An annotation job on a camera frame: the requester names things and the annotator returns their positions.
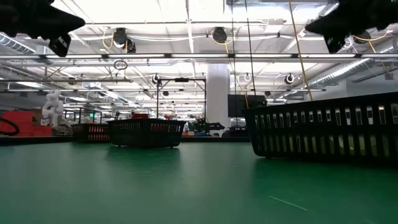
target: white column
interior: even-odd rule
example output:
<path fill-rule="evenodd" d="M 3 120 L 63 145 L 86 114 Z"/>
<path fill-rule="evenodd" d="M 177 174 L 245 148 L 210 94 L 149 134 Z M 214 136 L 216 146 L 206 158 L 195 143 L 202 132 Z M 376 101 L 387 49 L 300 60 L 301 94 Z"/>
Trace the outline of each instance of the white column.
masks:
<path fill-rule="evenodd" d="M 220 122 L 230 126 L 228 118 L 229 68 L 227 64 L 207 65 L 207 119 L 209 123 Z M 212 134 L 223 131 L 211 131 Z"/>

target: pipe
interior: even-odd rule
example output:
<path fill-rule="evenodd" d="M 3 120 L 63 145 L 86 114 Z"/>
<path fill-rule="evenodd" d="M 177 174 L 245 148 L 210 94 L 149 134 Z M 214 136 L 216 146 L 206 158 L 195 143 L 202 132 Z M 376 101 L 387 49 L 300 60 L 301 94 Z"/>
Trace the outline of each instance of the pipe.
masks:
<path fill-rule="evenodd" d="M 397 43 L 398 40 L 396 36 L 392 40 L 387 40 L 383 42 L 382 44 L 377 46 L 379 49 L 382 49 L 378 52 L 378 54 L 398 53 Z M 366 54 L 373 54 L 373 53 L 374 52 L 372 50 L 366 51 Z M 310 80 L 312 82 L 310 82 L 309 85 L 314 86 L 314 85 L 327 85 L 330 83 L 336 83 L 339 82 L 340 80 L 344 80 L 352 75 L 355 75 L 357 72 L 363 70 L 364 68 L 366 69 L 366 66 L 371 68 L 375 64 L 376 64 L 375 61 L 371 60 L 370 58 L 356 60 L 351 63 L 342 63 L 312 78 Z M 304 84 L 296 86 L 295 88 L 296 89 L 304 88 Z"/>
<path fill-rule="evenodd" d="M 15 50 L 24 55 L 36 54 L 36 50 L 34 50 L 33 48 L 30 48 L 30 47 L 20 43 L 19 41 L 16 41 L 16 40 L 8 37 L 5 34 L 0 34 L 0 44 L 3 46 L 9 47 L 12 50 Z M 47 59 L 41 60 L 41 62 L 45 63 L 47 65 L 51 65 L 53 63 L 51 60 L 47 60 Z"/>

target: black plastic basket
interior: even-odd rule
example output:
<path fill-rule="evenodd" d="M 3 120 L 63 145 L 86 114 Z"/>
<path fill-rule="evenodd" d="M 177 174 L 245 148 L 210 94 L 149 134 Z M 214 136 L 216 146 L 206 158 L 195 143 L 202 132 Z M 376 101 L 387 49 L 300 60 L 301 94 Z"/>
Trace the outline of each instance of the black plastic basket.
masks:
<path fill-rule="evenodd" d="M 74 124 L 73 137 L 78 142 L 110 142 L 108 124 Z"/>
<path fill-rule="evenodd" d="M 184 121 L 125 119 L 108 121 L 111 142 L 117 146 L 175 147 L 180 144 Z"/>
<path fill-rule="evenodd" d="M 398 160 L 398 93 L 243 110 L 265 157 Z"/>

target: white robot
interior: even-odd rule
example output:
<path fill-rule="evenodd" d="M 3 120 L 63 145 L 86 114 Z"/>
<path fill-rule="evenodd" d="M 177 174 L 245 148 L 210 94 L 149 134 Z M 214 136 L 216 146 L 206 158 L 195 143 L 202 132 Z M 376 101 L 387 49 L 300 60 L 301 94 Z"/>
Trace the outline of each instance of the white robot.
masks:
<path fill-rule="evenodd" d="M 41 126 L 58 126 L 58 115 L 63 113 L 63 103 L 59 100 L 60 94 L 60 90 L 51 90 L 45 97 L 46 102 L 42 110 Z"/>

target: black object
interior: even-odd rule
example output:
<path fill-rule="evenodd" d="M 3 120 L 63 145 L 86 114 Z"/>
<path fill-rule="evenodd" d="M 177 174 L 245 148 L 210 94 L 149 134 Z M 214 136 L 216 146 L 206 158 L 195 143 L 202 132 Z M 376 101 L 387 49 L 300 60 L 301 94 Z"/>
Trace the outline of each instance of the black object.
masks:
<path fill-rule="evenodd" d="M 70 77 L 70 78 L 68 78 L 68 80 L 71 80 L 71 82 L 68 82 L 69 85 L 76 85 L 77 84 L 77 82 L 74 82 L 74 80 L 76 80 L 76 78 Z"/>
<path fill-rule="evenodd" d="M 175 147 L 180 144 L 184 121 L 125 119 L 108 121 L 111 142 L 117 146 Z"/>
<path fill-rule="evenodd" d="M 398 161 L 398 92 L 243 113 L 258 156 Z"/>
<path fill-rule="evenodd" d="M 120 112 L 117 111 L 116 116 L 114 117 L 114 120 L 117 121 L 119 119 L 119 116 L 120 116 Z"/>
<path fill-rule="evenodd" d="M 230 127 L 222 135 L 223 138 L 248 138 L 249 130 L 247 127 Z"/>
<path fill-rule="evenodd" d="M 224 27 L 216 27 L 213 31 L 213 39 L 219 44 L 225 44 L 227 35 L 224 31 Z"/>
<path fill-rule="evenodd" d="M 0 122 L 7 123 L 7 124 L 11 125 L 15 129 L 15 131 L 13 131 L 11 133 L 0 131 L 0 134 L 5 134 L 5 135 L 8 135 L 8 136 L 15 136 L 15 135 L 19 134 L 19 128 L 14 122 L 9 121 L 9 120 L 4 119 L 4 118 L 0 118 Z"/>
<path fill-rule="evenodd" d="M 361 39 L 367 39 L 367 40 L 372 39 L 372 36 L 370 35 L 370 33 L 369 33 L 368 31 L 365 31 L 365 32 L 363 32 L 362 34 L 357 35 L 357 37 L 359 37 L 359 38 L 361 38 Z M 357 39 L 356 37 L 354 37 L 354 41 L 355 41 L 357 44 L 366 44 L 366 43 L 369 42 L 369 41 L 366 41 L 366 40 L 359 40 L 359 39 Z"/>
<path fill-rule="evenodd" d="M 248 99 L 249 108 L 256 108 L 264 105 L 265 96 L 246 96 Z M 247 109 L 246 98 L 244 95 L 228 95 L 228 117 L 229 118 L 243 118 L 242 109 Z"/>
<path fill-rule="evenodd" d="M 293 82 L 294 82 L 294 76 L 291 73 L 285 76 L 285 83 L 287 85 L 290 85 Z"/>
<path fill-rule="evenodd" d="M 225 129 L 220 122 L 208 123 L 204 118 L 197 119 L 193 125 L 195 130 L 197 130 L 199 133 L 202 131 L 209 133 L 210 131 L 221 131 Z"/>
<path fill-rule="evenodd" d="M 10 37 L 22 33 L 32 39 L 50 40 L 50 49 L 65 57 L 71 42 L 68 33 L 83 27 L 85 21 L 51 3 L 53 0 L 0 0 L 0 31 Z"/>
<path fill-rule="evenodd" d="M 108 124 L 74 124 L 73 137 L 78 142 L 110 142 Z"/>
<path fill-rule="evenodd" d="M 383 30 L 398 22 L 398 2 L 391 0 L 339 0 L 337 9 L 308 24 L 310 32 L 323 35 L 330 53 L 337 53 L 349 35 L 361 35 L 366 29 Z"/>
<path fill-rule="evenodd" d="M 137 51 L 136 43 L 126 34 L 126 28 L 116 28 L 116 32 L 113 34 L 113 41 L 118 46 L 122 46 L 122 50 L 127 48 L 128 53 L 136 53 Z"/>
<path fill-rule="evenodd" d="M 127 64 L 127 62 L 125 62 L 125 61 L 123 61 L 123 60 L 117 60 L 117 61 L 115 61 L 114 63 L 113 63 L 113 67 L 116 69 L 116 70 L 126 70 L 128 67 L 129 67 L 129 65 Z"/>

